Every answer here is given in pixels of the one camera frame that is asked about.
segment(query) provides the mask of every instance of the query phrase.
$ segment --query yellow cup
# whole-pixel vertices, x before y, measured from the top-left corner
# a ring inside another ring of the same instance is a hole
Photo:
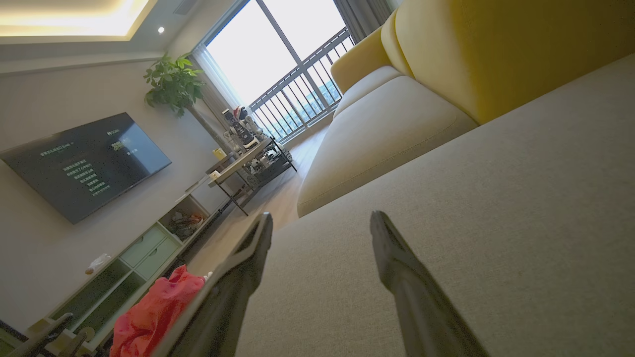
[[[227,156],[227,154],[225,153],[225,151],[223,151],[223,149],[220,149],[220,148],[219,148],[219,149],[214,150],[214,155],[216,155],[216,157],[217,157],[219,160],[223,160],[223,159]]]

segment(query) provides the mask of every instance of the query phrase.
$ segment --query wall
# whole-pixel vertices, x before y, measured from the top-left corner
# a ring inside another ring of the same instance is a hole
[[[115,256],[218,160],[189,114],[143,103],[149,62],[0,77],[0,151],[127,112],[172,165],[71,225],[0,161],[0,320],[24,331],[79,288],[102,253]]]
[[[192,49],[229,10],[236,0],[202,0],[196,13],[168,46],[170,55],[179,56]]]

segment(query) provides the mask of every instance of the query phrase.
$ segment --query sofa armrest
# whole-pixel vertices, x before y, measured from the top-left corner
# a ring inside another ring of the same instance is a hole
[[[382,45],[382,28],[375,30],[331,66],[331,74],[342,93],[360,79],[385,65],[392,65]]]

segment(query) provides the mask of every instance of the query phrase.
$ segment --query potted plant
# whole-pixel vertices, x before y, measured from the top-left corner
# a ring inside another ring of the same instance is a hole
[[[187,109],[216,143],[225,152],[230,153],[231,149],[227,143],[194,108],[196,100],[203,98],[201,87],[204,86],[204,83],[197,77],[203,71],[190,68],[192,62],[187,59],[189,55],[186,53],[172,61],[166,53],[146,70],[145,82],[150,83],[152,89],[145,94],[145,103],[151,107],[154,107],[155,104],[167,104],[179,118],[185,114]]]

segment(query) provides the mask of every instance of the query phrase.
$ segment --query tv stand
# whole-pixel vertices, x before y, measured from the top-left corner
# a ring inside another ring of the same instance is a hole
[[[208,182],[211,179],[206,175],[190,186],[170,211],[117,257],[93,273],[92,278],[67,300],[29,327],[26,336],[31,338],[61,315],[73,313],[70,327],[46,348],[51,354],[58,355],[76,333],[84,327],[91,327],[95,337],[82,343],[77,355],[94,355],[112,336],[116,320],[145,295],[155,280],[169,275],[176,268],[175,265],[188,262],[188,257],[193,256],[189,254],[189,248],[231,203],[228,201],[213,212],[210,212],[212,209],[209,205],[207,208],[202,205],[195,196],[201,189],[209,190],[205,185]],[[168,229],[175,211],[185,215],[200,215],[203,220],[190,236],[180,238]]]

